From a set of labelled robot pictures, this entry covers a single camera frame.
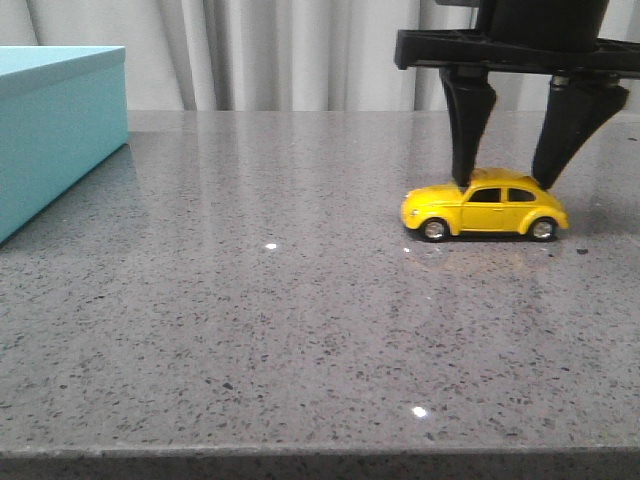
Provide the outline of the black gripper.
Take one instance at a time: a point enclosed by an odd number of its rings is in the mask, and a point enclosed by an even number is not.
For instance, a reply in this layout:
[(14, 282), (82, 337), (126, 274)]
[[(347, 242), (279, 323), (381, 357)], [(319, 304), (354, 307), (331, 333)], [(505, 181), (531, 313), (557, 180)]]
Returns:
[[(496, 102), (488, 71), (555, 75), (532, 162), (548, 190), (571, 158), (626, 104), (619, 78), (639, 77), (639, 45), (599, 36), (606, 1), (475, 1), (472, 29), (400, 30), (397, 67), (441, 67), (452, 135), (451, 173), (467, 187)], [(607, 75), (584, 74), (601, 73)], [(561, 76), (558, 74), (584, 74)]]

